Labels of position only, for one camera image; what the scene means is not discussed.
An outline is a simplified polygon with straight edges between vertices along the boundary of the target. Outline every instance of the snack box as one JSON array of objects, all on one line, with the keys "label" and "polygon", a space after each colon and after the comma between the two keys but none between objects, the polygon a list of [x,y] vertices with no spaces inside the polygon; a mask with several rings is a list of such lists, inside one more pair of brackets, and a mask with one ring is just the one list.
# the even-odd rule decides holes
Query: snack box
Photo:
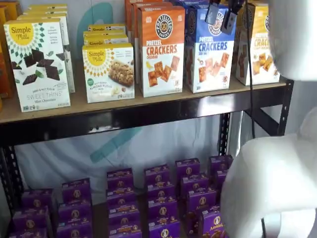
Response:
[{"label": "snack box", "polygon": [[198,235],[202,238],[228,238],[222,223],[219,206],[202,211],[199,218]]},{"label": "snack box", "polygon": [[92,217],[91,201],[84,199],[62,203],[59,205],[58,217],[59,222],[81,217]]},{"label": "snack box", "polygon": [[119,44],[129,43],[128,37],[125,34],[121,35],[108,35],[108,36],[85,36],[85,46],[101,46],[105,44]]},{"label": "snack box", "polygon": [[180,222],[177,217],[149,220],[150,238],[180,238]]},{"label": "snack box", "polygon": [[149,199],[148,218],[174,216],[177,217],[177,200],[175,196]]},{"label": "snack box", "polygon": [[129,222],[140,220],[140,212],[137,202],[129,202],[120,205],[108,206],[109,209],[109,225],[127,224]]},{"label": "snack box", "polygon": [[109,238],[142,238],[142,229],[139,221],[109,226]]},{"label": "snack box", "polygon": [[[243,27],[241,30],[236,77],[244,85],[250,85],[250,71],[247,50],[247,25],[245,14],[241,11]],[[268,6],[263,3],[249,3],[249,19],[251,19],[251,60],[253,84],[276,83],[280,73],[277,71],[269,46]]]},{"label": "snack box", "polygon": [[62,222],[57,228],[57,238],[92,236],[93,229],[90,217],[72,219]]},{"label": "snack box", "polygon": [[219,5],[216,23],[205,22],[209,4],[188,8],[186,82],[193,93],[229,88],[235,23],[230,35],[221,26],[228,7]]},{"label": "snack box", "polygon": [[93,24],[88,26],[89,31],[126,30],[125,24]]},{"label": "snack box", "polygon": [[145,184],[169,181],[169,167],[167,164],[145,169]]},{"label": "snack box", "polygon": [[106,193],[108,206],[122,205],[136,200],[133,187],[121,187],[110,189]]},{"label": "snack box", "polygon": [[181,195],[186,197],[188,191],[198,189],[200,187],[207,188],[209,179],[205,173],[182,177],[181,179]]},{"label": "snack box", "polygon": [[183,91],[185,10],[141,7],[137,12],[144,97]]},{"label": "snack box", "polygon": [[133,173],[131,168],[107,172],[108,189],[117,187],[133,187]]},{"label": "snack box", "polygon": [[88,103],[134,98],[130,43],[84,46],[83,60]]},{"label": "snack box", "polygon": [[148,198],[159,198],[174,195],[175,186],[170,181],[162,181],[148,185]]},{"label": "snack box", "polygon": [[61,185],[64,203],[72,200],[86,199],[91,201],[90,179],[84,178]]}]

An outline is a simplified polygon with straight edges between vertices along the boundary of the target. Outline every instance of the blue cracker box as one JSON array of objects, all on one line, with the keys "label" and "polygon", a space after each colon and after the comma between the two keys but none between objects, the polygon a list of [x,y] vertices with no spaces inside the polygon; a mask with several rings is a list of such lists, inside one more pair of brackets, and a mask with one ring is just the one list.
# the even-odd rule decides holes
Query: blue cracker box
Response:
[{"label": "blue cracker box", "polygon": [[81,217],[91,217],[92,208],[91,202],[88,200],[74,200],[68,203],[59,205],[58,217],[59,222],[66,222],[71,219]]},{"label": "blue cracker box", "polygon": [[109,209],[109,225],[127,224],[140,220],[140,212],[137,202],[130,202],[123,205],[112,205]]},{"label": "blue cracker box", "polygon": [[215,24],[207,24],[208,6],[192,5],[187,14],[186,82],[193,93],[229,88],[236,23],[230,35],[221,32],[227,7],[219,5]]}]

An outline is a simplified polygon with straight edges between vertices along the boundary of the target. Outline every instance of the cracker image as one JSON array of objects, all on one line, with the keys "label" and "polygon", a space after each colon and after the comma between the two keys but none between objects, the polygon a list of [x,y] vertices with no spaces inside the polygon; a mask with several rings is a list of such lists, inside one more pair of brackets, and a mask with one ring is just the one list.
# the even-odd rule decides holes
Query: cracker image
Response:
[{"label": "cracker image", "polygon": [[260,73],[260,67],[261,67],[260,65],[261,65],[260,61],[255,61],[255,62],[252,63],[252,73],[253,73],[253,75],[257,75],[257,74]]},{"label": "cracker image", "polygon": [[265,61],[264,65],[263,65],[263,68],[266,71],[268,71],[272,64],[273,64],[273,58],[272,58],[272,56],[268,56],[267,60]]},{"label": "cracker image", "polygon": [[229,54],[223,53],[220,61],[220,66],[226,68],[229,59]]},{"label": "cracker image", "polygon": [[163,76],[161,77],[165,82],[168,81],[171,71],[171,67],[165,65]]},{"label": "cracker image", "polygon": [[158,78],[156,77],[155,71],[148,73],[150,87],[156,86],[158,84]]},{"label": "cracker image", "polygon": [[172,70],[175,71],[175,72],[177,71],[178,63],[179,63],[179,57],[173,56],[172,64],[170,65],[170,67],[171,67]]},{"label": "cracker image", "polygon": [[206,80],[206,67],[199,68],[199,82],[204,82]]},{"label": "cracker image", "polygon": [[163,75],[163,63],[162,61],[154,64],[155,75],[156,78],[161,77]]},{"label": "cracker image", "polygon": [[109,77],[123,86],[131,87],[134,84],[134,71],[128,64],[113,60],[110,65]]}]

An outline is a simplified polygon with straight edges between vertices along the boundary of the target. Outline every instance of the pretzel crackers box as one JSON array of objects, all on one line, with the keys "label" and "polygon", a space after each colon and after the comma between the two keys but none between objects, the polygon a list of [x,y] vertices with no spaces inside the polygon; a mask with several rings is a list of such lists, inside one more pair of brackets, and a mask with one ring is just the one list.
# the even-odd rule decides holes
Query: pretzel crackers box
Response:
[{"label": "pretzel crackers box", "polygon": [[138,9],[140,86],[144,97],[182,92],[184,18],[181,6]]},{"label": "pretzel crackers box", "polygon": [[[250,35],[251,35],[251,68],[253,84],[276,83],[279,81],[277,71],[269,47],[269,16],[265,4],[249,3]],[[242,14],[243,27],[240,36],[238,65],[236,77],[244,85],[250,85],[250,71],[247,50],[247,22]]]},{"label": "pretzel crackers box", "polygon": [[187,14],[186,81],[193,93],[229,88],[235,26],[231,35],[221,32],[222,5],[215,24],[207,24],[208,6],[192,5]]},{"label": "pretzel crackers box", "polygon": [[88,103],[134,98],[130,43],[83,47]]}]

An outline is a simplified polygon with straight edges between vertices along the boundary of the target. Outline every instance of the purple box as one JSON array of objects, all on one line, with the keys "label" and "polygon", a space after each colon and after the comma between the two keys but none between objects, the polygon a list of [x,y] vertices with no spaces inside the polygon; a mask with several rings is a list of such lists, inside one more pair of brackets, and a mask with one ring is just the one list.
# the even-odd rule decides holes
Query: purple box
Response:
[{"label": "purple box", "polygon": [[141,224],[139,221],[129,222],[124,225],[109,226],[109,238],[142,238]]},{"label": "purple box", "polygon": [[228,238],[224,231],[219,206],[214,206],[201,212],[198,234],[202,238]]},{"label": "purple box", "polygon": [[108,189],[118,187],[133,187],[132,169],[123,169],[107,172]]},{"label": "purple box", "polygon": [[177,217],[177,200],[175,196],[159,197],[148,201],[148,218],[163,216]]},{"label": "purple box", "polygon": [[150,238],[180,238],[180,222],[175,217],[163,217],[149,221]]},{"label": "purple box", "polygon": [[136,200],[133,187],[116,188],[106,192],[108,205],[122,205]]},{"label": "purple box", "polygon": [[170,181],[169,167],[167,164],[146,169],[144,173],[146,185],[161,181]]},{"label": "purple box", "polygon": [[58,209],[59,222],[66,222],[81,217],[92,217],[91,201],[74,200],[62,203]]},{"label": "purple box", "polygon": [[60,223],[57,228],[57,238],[92,236],[93,230],[90,220],[90,217],[85,217]]},{"label": "purple box", "polygon": [[205,173],[200,173],[198,175],[191,175],[187,177],[182,177],[181,179],[181,195],[186,197],[188,191],[195,190],[200,187],[207,188],[209,179]]},{"label": "purple box", "polygon": [[157,182],[148,185],[148,198],[159,198],[175,195],[175,186],[170,182]]},{"label": "purple box", "polygon": [[64,203],[72,200],[86,199],[91,201],[90,179],[84,178],[61,185]]},{"label": "purple box", "polygon": [[109,209],[109,225],[127,224],[140,220],[140,212],[137,202],[125,203],[123,205],[112,205]]}]

